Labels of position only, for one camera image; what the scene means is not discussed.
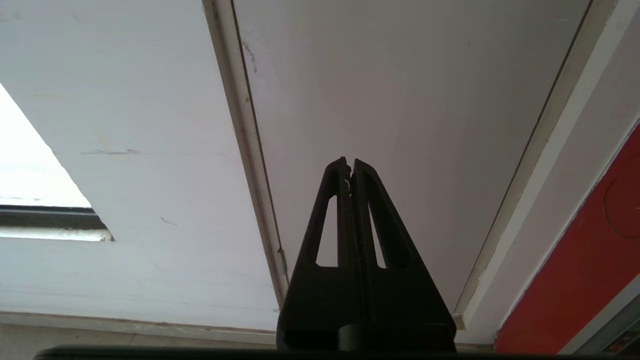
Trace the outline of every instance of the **red panel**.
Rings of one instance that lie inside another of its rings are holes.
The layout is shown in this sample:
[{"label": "red panel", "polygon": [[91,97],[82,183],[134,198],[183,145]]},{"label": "red panel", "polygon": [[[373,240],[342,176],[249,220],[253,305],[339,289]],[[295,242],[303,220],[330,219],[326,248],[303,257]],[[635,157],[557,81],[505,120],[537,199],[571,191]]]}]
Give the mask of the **red panel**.
[{"label": "red panel", "polygon": [[640,273],[640,128],[589,195],[495,340],[555,354]]}]

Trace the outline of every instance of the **white painted wood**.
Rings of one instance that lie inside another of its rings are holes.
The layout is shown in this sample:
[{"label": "white painted wood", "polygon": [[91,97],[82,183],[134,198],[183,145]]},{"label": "white painted wood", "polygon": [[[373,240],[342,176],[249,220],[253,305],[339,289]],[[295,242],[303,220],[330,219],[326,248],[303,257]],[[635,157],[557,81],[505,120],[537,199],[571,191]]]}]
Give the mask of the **white painted wood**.
[{"label": "white painted wood", "polygon": [[289,271],[324,167],[357,157],[453,309],[586,4],[236,1]]},{"label": "white painted wood", "polygon": [[278,304],[289,287],[232,0],[202,2]]},{"label": "white painted wood", "polygon": [[[456,341],[493,341],[495,333],[635,127],[640,111],[640,72],[637,71],[640,13],[636,11],[637,6],[637,1],[619,1],[612,13],[607,27],[622,33],[620,43],[584,106],[574,110],[580,115],[573,129],[471,321],[465,319],[467,330],[459,332]],[[600,49],[608,50],[608,45]],[[599,56],[603,54],[592,55],[596,59]]]},{"label": "white painted wood", "polygon": [[582,75],[575,85],[573,93],[564,107],[562,115],[560,115],[533,173],[520,196],[520,201],[516,205],[511,219],[502,232],[493,256],[487,264],[484,273],[480,276],[476,291],[469,301],[467,308],[464,310],[464,321],[472,321],[480,302],[484,298],[484,294],[491,285],[507,252],[518,236],[522,224],[525,222],[564,144],[569,138],[580,114],[584,110],[587,100],[591,96],[600,76],[622,39],[627,25],[636,12],[637,6],[637,1],[620,1],[612,12],[607,25],[602,30],[602,34],[582,71]]},{"label": "white painted wood", "polygon": [[460,323],[463,323],[462,314],[464,314],[471,298],[474,296],[480,278],[484,275],[487,266],[492,261],[492,257],[495,254],[505,229],[509,225],[511,217],[518,209],[518,203],[524,194],[527,183],[536,169],[536,165],[543,154],[549,138],[556,128],[558,120],[580,80],[584,67],[589,61],[589,57],[615,5],[616,2],[613,0],[592,2],[582,20],[580,29],[572,42],[570,52],[564,60],[563,67],[545,103],[545,108],[540,115],[536,128],[518,164],[518,170],[513,176],[511,184],[509,184],[509,190],[504,196],[500,210],[484,241],[482,251],[476,259],[473,271],[471,271],[462,295],[460,295],[460,299],[456,304],[454,314],[457,316],[454,316],[454,319],[458,319]]},{"label": "white painted wood", "polygon": [[176,323],[139,322],[119,319],[88,318],[80,316],[60,316],[26,313],[0,312],[0,324],[27,325],[37,327],[57,327],[61,329],[82,329],[111,331],[127,334],[171,336],[174,338],[233,341],[275,345],[273,331],[252,331]]},{"label": "white painted wood", "polygon": [[202,3],[0,3],[0,83],[115,242],[0,239],[0,311],[273,330]]}]

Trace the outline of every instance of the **white trim molding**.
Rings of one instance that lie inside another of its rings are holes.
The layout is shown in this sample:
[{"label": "white trim molding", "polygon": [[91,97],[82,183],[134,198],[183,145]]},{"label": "white trim molding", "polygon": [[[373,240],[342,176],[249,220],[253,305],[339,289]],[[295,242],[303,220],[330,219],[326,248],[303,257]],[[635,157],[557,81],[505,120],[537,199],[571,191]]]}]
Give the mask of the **white trim molding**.
[{"label": "white trim molding", "polygon": [[590,6],[456,307],[456,341],[493,341],[633,129],[639,4]]}]

